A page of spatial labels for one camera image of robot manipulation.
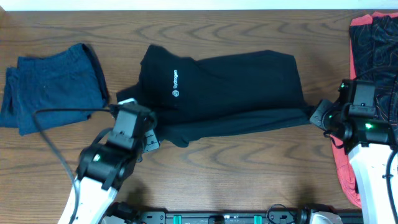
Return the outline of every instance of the white logo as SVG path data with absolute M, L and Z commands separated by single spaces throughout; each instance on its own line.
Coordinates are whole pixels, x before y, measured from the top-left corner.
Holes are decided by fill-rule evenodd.
M 173 96 L 178 97 L 180 95 L 180 92 L 178 90 L 173 91 Z
M 177 80 L 178 80 L 178 74 L 177 74 L 177 71 L 174 70 L 174 86 L 173 86 L 174 91 L 173 91 L 173 96 L 175 96 L 175 97 L 178 97 L 180 95 L 178 90 L 176 90 L 176 88 L 178 87 Z

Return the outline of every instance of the red cloth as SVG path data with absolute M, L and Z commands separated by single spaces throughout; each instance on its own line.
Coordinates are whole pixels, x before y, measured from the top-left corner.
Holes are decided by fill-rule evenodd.
M 383 14 L 380 12 L 375 12 L 373 15 L 365 15 L 363 17 L 359 17 L 353 19 L 351 21 L 350 26 L 361 26 L 365 24 L 371 24 L 373 22 L 374 17 L 384 17 L 390 16 L 391 18 L 398 17 L 398 12 L 391 14 Z M 351 46 L 351 41 L 349 43 L 349 78 L 353 79 L 356 77 L 355 67 L 354 67 L 354 57 L 353 50 Z M 342 144 L 342 142 L 334 138 L 336 141 L 336 145 Z M 344 153 L 344 149 L 337 149 L 333 144 L 331 145 L 333 149 L 333 155 L 335 157 L 336 169 L 338 180 L 340 181 L 341 188 L 343 192 L 347 196 L 348 200 L 354 205 L 361 208 L 361 198 L 359 194 L 355 192 L 355 175 L 354 170 L 349 164 L 348 156 Z

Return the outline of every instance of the white background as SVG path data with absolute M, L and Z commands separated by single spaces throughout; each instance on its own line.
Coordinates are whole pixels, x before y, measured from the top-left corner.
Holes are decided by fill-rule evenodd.
M 6 11 L 398 9 L 398 0 L 0 0 Z

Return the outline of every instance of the folded blue cloth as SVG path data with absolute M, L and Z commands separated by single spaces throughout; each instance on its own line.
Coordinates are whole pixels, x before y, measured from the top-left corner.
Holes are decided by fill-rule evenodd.
M 103 108 L 108 104 L 105 78 L 95 54 L 85 44 L 48 58 L 18 58 L 8 68 L 0 127 L 37 132 L 34 111 L 50 108 Z M 92 112 L 54 111 L 37 115 L 44 129 L 87 120 Z

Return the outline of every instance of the stacked clothes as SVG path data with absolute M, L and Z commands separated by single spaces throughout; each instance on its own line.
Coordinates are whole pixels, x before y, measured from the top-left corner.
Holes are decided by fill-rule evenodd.
M 398 13 L 375 12 L 353 19 L 349 36 L 350 78 L 375 82 L 375 119 L 388 121 L 398 139 Z M 341 187 L 350 202 L 361 207 L 348 156 L 333 144 L 332 148 Z
M 179 147 L 209 136 L 309 124 L 295 59 L 270 50 L 194 60 L 151 45 L 139 82 L 117 93 L 154 110 L 155 134 Z
M 54 108 L 103 108 L 108 104 L 105 78 L 93 51 L 76 44 L 48 58 L 19 57 L 8 68 L 0 112 L 0 127 L 37 132 L 33 113 Z M 62 111 L 37 115 L 44 129 L 87 120 L 92 112 Z

